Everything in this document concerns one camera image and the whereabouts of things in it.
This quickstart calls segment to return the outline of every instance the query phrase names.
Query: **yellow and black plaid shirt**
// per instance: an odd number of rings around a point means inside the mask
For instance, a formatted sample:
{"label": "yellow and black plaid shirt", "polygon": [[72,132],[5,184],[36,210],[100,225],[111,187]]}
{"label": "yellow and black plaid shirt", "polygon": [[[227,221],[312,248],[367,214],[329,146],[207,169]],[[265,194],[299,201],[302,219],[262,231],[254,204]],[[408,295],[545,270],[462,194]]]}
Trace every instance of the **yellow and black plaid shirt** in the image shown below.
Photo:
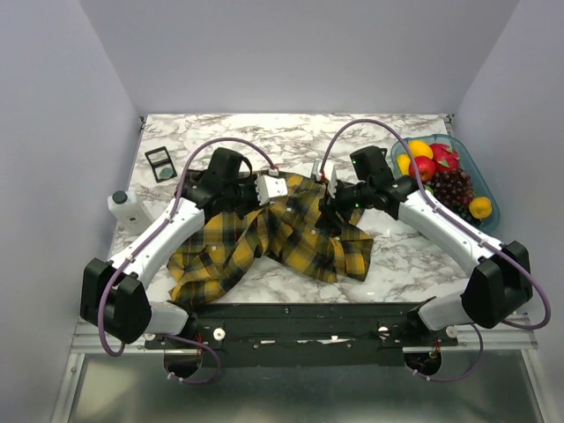
{"label": "yellow and black plaid shirt", "polygon": [[325,186],[298,174],[286,178],[288,197],[239,219],[225,212],[190,236],[168,261],[177,284],[172,300],[187,308],[214,301],[237,284],[255,258],[268,256],[304,275],[336,282],[337,274],[364,280],[374,240],[358,227],[361,211],[339,237],[315,227]]}

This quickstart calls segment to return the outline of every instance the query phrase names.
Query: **lemon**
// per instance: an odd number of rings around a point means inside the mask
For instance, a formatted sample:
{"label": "lemon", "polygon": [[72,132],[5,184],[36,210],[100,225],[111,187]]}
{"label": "lemon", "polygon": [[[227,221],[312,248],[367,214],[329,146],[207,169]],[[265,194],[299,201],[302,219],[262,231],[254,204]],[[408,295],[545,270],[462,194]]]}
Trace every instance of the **lemon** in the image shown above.
{"label": "lemon", "polygon": [[409,149],[415,157],[425,156],[429,159],[433,158],[433,150],[431,150],[431,147],[429,147],[425,141],[420,139],[412,139],[409,142]]}
{"label": "lemon", "polygon": [[492,214],[492,202],[488,197],[476,197],[470,203],[470,213],[475,219],[485,219]]}
{"label": "lemon", "polygon": [[409,171],[407,169],[409,169],[409,164],[412,161],[409,159],[409,156],[407,154],[400,154],[399,156],[397,156],[397,165],[399,166],[399,170],[401,170],[402,174],[408,174]]}

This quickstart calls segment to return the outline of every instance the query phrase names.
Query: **white backdrop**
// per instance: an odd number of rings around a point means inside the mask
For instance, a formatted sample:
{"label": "white backdrop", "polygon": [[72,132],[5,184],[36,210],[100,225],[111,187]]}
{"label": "white backdrop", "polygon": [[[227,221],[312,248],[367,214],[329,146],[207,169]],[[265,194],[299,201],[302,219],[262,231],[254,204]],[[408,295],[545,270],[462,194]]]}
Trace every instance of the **white backdrop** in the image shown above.
{"label": "white backdrop", "polygon": [[50,421],[139,120],[75,0],[0,4],[0,420]]}
{"label": "white backdrop", "polygon": [[[564,416],[564,3],[522,1],[464,97],[455,133],[501,208],[499,235],[531,253],[552,299],[553,321],[537,332],[539,354]],[[540,301],[531,318],[543,316]]]}
{"label": "white backdrop", "polygon": [[517,0],[81,0],[145,113],[451,113]]}

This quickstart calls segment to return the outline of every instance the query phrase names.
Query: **bottle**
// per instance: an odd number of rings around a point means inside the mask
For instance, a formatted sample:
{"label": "bottle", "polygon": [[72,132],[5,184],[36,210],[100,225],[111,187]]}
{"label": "bottle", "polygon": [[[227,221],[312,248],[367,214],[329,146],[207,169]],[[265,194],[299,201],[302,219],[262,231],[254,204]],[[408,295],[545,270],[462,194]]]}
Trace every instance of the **bottle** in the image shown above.
{"label": "bottle", "polygon": [[116,191],[108,197],[108,209],[132,235],[142,234],[154,221],[135,191]]}

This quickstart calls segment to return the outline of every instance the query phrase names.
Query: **marble surface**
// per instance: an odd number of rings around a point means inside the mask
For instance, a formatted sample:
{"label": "marble surface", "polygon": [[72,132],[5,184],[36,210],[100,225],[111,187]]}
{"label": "marble surface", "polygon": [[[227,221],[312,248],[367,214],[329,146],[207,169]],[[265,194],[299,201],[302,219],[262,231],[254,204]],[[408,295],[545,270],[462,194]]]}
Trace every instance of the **marble surface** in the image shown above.
{"label": "marble surface", "polygon": [[[144,199],[153,216],[160,215],[172,198],[178,178],[157,183],[145,152],[165,145],[180,173],[190,152],[222,136],[246,138],[267,151],[280,169],[308,175],[314,159],[323,156],[335,132],[359,117],[382,120],[404,137],[447,132],[440,115],[150,115],[129,189]],[[355,182],[349,154],[368,144],[391,149],[394,143],[381,127],[353,126],[336,142],[330,160],[340,179]],[[247,146],[223,146],[243,152],[254,169],[267,167],[264,159]],[[212,152],[213,147],[205,149],[191,167],[205,168]],[[423,301],[464,287],[466,279],[458,265],[411,227],[381,211],[367,211],[359,226],[375,237],[365,282],[340,277],[336,284],[328,284],[264,257],[256,260],[242,281],[219,302]],[[134,239],[118,227],[112,254]],[[163,266],[148,289],[150,300],[169,299],[167,291],[174,285]]]}

